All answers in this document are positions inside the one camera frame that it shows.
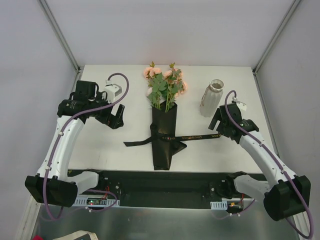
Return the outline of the pink rose stem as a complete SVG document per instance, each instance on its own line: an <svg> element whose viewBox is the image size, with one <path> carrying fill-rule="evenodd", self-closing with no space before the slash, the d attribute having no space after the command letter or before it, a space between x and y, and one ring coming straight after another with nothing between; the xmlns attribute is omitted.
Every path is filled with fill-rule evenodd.
<svg viewBox="0 0 320 240"><path fill-rule="evenodd" d="M161 109L161 102L165 99L164 92L167 90L167 86L168 84L162 73L155 74L148 80L147 99L158 110Z"/></svg>
<svg viewBox="0 0 320 240"><path fill-rule="evenodd" d="M183 73L180 68L175 67L176 63L173 62L169 65L170 70L164 74L164 79L167 82L167 92L166 92L166 105L165 112L167 113L167 100L168 100L168 87L173 84L175 81L183 80Z"/></svg>
<svg viewBox="0 0 320 240"><path fill-rule="evenodd" d="M148 67L143 71L143 76L147 80L148 90L146 96L150 101L150 104L156 109L160 109L160 99L162 94L160 93L160 77L162 76L162 70L156 67L152 61Z"/></svg>
<svg viewBox="0 0 320 240"><path fill-rule="evenodd" d="M176 99L188 90L188 84L183 80L175 81L168 87L166 110L169 111Z"/></svg>

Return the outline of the black wrapping paper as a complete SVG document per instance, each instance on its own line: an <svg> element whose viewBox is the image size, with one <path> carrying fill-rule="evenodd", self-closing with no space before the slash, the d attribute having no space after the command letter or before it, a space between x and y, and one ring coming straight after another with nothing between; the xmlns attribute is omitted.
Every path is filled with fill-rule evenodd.
<svg viewBox="0 0 320 240"><path fill-rule="evenodd" d="M178 105L173 104L169 111L166 102L160 104L160 109L152 108L151 148L153 167L155 170L169 170L173 155L184 150L187 145L176 139L176 123Z"/></svg>

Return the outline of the black gold-lettered ribbon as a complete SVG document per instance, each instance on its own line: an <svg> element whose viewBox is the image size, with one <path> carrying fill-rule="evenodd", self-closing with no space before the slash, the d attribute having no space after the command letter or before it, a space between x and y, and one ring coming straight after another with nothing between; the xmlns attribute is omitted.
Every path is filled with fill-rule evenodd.
<svg viewBox="0 0 320 240"><path fill-rule="evenodd" d="M185 142L185 141L196 141L196 140L209 140L218 139L222 135L220 133L214 134L203 134L203 135L186 135L186 136L175 136L174 134L161 133L157 126L152 124L150 126L151 136L142 141L125 141L126 147L142 146L151 143L155 140L161 140L164 142Z"/></svg>

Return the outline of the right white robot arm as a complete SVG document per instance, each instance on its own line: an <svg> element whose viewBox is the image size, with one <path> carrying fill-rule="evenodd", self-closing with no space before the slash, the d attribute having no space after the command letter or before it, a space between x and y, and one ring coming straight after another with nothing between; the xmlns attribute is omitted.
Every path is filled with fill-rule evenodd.
<svg viewBox="0 0 320 240"><path fill-rule="evenodd" d="M257 125L250 119L242 118L235 102L221 105L208 128L216 129L240 145L266 178L265 181L259 181L243 171L230 173L215 188L220 197L231 199L239 194L250 196L263 204L274 221L306 211L310 201L310 180L305 175L298 176L268 149Z"/></svg>

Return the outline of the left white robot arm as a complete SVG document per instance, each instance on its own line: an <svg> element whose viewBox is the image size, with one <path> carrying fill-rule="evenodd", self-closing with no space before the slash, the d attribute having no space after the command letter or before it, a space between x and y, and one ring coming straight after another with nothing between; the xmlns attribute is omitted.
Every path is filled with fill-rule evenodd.
<svg viewBox="0 0 320 240"><path fill-rule="evenodd" d="M79 81L68 99L58 105L57 124L48 153L34 176L28 175L25 187L38 203L71 207L77 196L86 190L99 195L105 191L106 183L92 171L77 176L68 176L72 152L88 118L117 129L124 125L124 105L119 105L115 115L112 103L122 93L121 86L106 81L103 91L91 81Z"/></svg>

